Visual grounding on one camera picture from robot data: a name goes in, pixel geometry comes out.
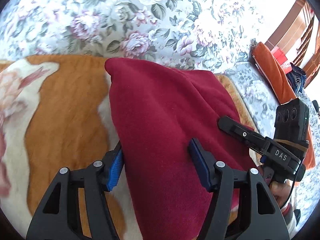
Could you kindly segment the right hand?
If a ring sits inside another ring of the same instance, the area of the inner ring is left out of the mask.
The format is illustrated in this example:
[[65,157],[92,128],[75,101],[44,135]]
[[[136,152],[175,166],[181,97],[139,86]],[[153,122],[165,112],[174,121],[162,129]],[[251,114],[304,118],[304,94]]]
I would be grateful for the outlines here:
[[277,181],[273,181],[269,184],[269,189],[273,194],[276,202],[278,203],[281,210],[285,210],[288,205],[288,197],[290,195],[291,186],[288,183],[279,183]]

